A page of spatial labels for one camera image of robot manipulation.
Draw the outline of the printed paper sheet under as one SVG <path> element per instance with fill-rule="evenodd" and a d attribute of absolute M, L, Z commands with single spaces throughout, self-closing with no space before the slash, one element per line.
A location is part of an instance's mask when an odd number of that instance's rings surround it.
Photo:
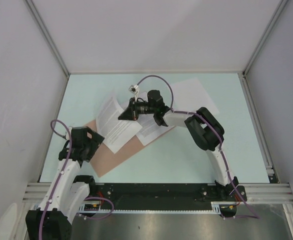
<path fill-rule="evenodd" d="M 136 121 L 119 120 L 118 117 L 123 111 L 117 101 L 116 93 L 111 91 L 95 119 L 97 132 L 104 137 L 103 143 L 114 154 L 142 129 Z"/>

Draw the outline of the printed paper sheet top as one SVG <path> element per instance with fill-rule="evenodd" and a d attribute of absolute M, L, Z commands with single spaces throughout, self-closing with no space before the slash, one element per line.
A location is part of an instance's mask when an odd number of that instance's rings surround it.
<path fill-rule="evenodd" d="M 143 92 L 141 95 L 138 96 L 138 98 L 141 98 L 146 101 L 147 93 L 148 92 Z M 128 121 L 138 122 L 142 126 L 142 129 L 135 136 L 140 140 L 140 142 L 144 146 L 148 145 L 153 140 L 160 137 L 160 135 L 164 134 L 165 132 L 171 129 L 170 126 L 158 126 L 152 114 L 147 114 L 147 115 L 141 114 L 138 120 L 128 120 Z"/>

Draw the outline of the printed paper sheet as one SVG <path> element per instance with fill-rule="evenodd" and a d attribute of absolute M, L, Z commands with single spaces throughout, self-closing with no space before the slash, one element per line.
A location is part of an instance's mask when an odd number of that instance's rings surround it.
<path fill-rule="evenodd" d="M 141 95 L 138 96 L 138 98 L 141 98 L 146 101 L 147 93 L 148 92 L 143 92 Z M 148 145 L 153 140 L 160 137 L 160 135 L 164 134 L 165 132 L 171 129 L 170 126 L 158 126 L 152 114 L 147 114 L 147 115 L 141 114 L 138 120 L 128 120 L 128 121 L 138 122 L 142 126 L 142 129 L 135 136 L 140 140 L 140 142 L 144 146 Z"/>
<path fill-rule="evenodd" d="M 171 85 L 171 88 L 175 110 L 195 112 L 201 107 L 205 107 L 213 115 L 220 113 L 214 101 L 197 78 L 176 82 Z"/>

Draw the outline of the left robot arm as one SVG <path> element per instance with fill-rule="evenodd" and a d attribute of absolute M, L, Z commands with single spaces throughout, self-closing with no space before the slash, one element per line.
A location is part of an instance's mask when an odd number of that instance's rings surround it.
<path fill-rule="evenodd" d="M 81 175 L 84 162 L 89 162 L 104 137 L 88 126 L 70 129 L 58 155 L 57 172 L 43 200 L 25 217 L 31 240 L 69 240 L 72 223 L 82 202 L 97 194 L 94 177 Z"/>

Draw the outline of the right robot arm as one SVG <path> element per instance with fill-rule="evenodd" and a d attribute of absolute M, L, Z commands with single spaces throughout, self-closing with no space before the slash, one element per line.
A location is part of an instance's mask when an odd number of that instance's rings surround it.
<path fill-rule="evenodd" d="M 206 107 L 195 112 L 174 110 L 164 103 L 159 90 L 150 90 L 146 95 L 147 100 L 139 97 L 136 85 L 132 85 L 129 91 L 134 97 L 129 99 L 128 106 L 118 119 L 137 121 L 140 115 L 153 115 L 160 127 L 186 128 L 195 144 L 206 151 L 210 159 L 216 174 L 218 197 L 223 201 L 230 200 L 235 195 L 239 181 L 233 175 L 222 150 L 225 130 L 213 114 Z"/>

